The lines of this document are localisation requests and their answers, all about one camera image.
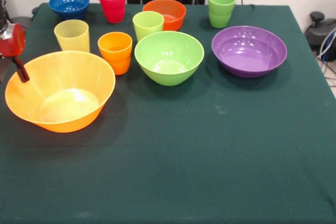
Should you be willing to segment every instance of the cup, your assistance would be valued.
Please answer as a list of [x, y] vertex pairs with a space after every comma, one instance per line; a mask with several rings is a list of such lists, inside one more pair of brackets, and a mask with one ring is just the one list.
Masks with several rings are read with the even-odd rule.
[[63, 51], [90, 52], [89, 25], [79, 19], [69, 19], [54, 28], [54, 34]]
[[116, 75], [124, 74], [130, 68], [132, 38], [128, 34], [113, 31], [98, 39], [98, 47]]
[[99, 0], [105, 18], [110, 23], [118, 23], [124, 19], [126, 0]]
[[231, 18], [237, 0], [208, 0], [209, 19], [213, 27], [223, 28]]
[[138, 42], [149, 34], [162, 31], [163, 23], [164, 17], [151, 10], [135, 14], [133, 24]]

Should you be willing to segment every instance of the dark orange bowl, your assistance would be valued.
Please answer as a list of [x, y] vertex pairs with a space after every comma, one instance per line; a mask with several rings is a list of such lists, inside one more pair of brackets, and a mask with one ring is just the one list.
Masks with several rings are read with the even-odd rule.
[[187, 10], [176, 0], [152, 0], [142, 8], [162, 14], [164, 17], [163, 30], [177, 31], [181, 28]]

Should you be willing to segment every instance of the blue cable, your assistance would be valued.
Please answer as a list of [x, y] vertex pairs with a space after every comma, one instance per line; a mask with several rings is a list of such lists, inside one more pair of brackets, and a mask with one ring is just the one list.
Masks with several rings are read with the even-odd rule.
[[[328, 38], [328, 40], [327, 40], [326, 47], [329, 46], [330, 40], [331, 40], [332, 36], [334, 35], [334, 33], [335, 33], [335, 32], [333, 32], [333, 33], [329, 36], [329, 38]], [[324, 55], [323, 55], [323, 57], [322, 57], [321, 69], [322, 69], [323, 64], [324, 64], [324, 62], [325, 62], [325, 60], [326, 60], [325, 58], [327, 57], [327, 52], [325, 52]]]

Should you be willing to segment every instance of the yellow-orange bowl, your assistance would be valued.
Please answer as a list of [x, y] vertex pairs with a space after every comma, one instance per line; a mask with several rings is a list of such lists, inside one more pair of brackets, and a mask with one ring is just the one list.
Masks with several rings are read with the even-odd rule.
[[30, 80], [10, 78], [5, 100], [19, 118], [59, 133], [92, 123], [112, 95], [115, 75], [97, 55], [60, 51], [26, 63]]

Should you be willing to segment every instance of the purple bowl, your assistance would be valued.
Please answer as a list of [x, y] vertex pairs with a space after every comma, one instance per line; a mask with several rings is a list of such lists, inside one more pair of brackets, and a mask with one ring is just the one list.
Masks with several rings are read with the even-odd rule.
[[285, 43], [253, 26], [234, 26], [215, 35], [212, 51], [222, 66], [242, 78], [255, 78], [279, 67], [287, 57]]

